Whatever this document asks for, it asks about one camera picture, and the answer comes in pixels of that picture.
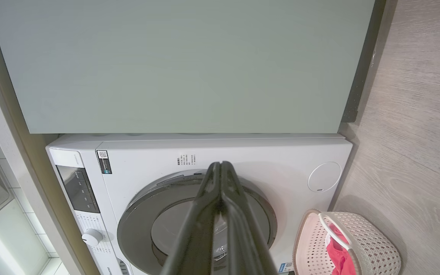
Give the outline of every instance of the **gray-green panel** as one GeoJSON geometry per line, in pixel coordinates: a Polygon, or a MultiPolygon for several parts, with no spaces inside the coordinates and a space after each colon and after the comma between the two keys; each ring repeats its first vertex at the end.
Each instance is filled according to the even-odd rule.
{"type": "Polygon", "coordinates": [[[335,133],[374,0],[0,0],[31,133],[335,133]]]}

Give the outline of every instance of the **floor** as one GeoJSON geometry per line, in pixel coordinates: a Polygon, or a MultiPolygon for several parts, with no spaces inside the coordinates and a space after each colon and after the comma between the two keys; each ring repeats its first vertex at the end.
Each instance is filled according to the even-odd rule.
{"type": "Polygon", "coordinates": [[[70,275],[60,258],[50,258],[40,275],[70,275]]]}
{"type": "Polygon", "coordinates": [[[402,275],[440,274],[440,0],[387,2],[335,210],[380,228],[402,275]]]}

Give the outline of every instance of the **pink cloth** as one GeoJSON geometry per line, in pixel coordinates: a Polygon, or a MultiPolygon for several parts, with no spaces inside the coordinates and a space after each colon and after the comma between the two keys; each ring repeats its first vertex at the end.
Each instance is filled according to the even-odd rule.
{"type": "MultiPolygon", "coordinates": [[[[329,225],[329,228],[341,238],[341,240],[348,243],[344,235],[342,235],[334,224],[329,225]]],[[[332,237],[330,237],[330,243],[327,246],[327,253],[335,265],[334,270],[332,270],[332,275],[356,275],[356,269],[354,268],[351,256],[349,256],[349,252],[332,239],[332,237]]]]}

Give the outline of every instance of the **pink laundry basket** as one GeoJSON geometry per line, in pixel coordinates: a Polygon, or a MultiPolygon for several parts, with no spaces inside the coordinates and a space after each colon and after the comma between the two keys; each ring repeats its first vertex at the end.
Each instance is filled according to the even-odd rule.
{"type": "Polygon", "coordinates": [[[325,247],[327,233],[349,252],[357,275],[398,275],[400,254],[374,225],[358,214],[316,209],[305,213],[298,230],[293,248],[295,274],[332,274],[334,264],[325,247]],[[349,244],[330,230],[328,222],[339,228],[349,244]]]}

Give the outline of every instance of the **washing machine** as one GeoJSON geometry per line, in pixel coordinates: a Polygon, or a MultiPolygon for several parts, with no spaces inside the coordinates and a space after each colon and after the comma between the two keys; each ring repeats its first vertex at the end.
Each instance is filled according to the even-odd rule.
{"type": "MultiPolygon", "coordinates": [[[[206,169],[224,160],[282,273],[303,213],[327,210],[351,148],[338,134],[68,134],[47,153],[101,275],[158,275],[206,169]]],[[[217,274],[227,226],[215,223],[217,274]]]]}

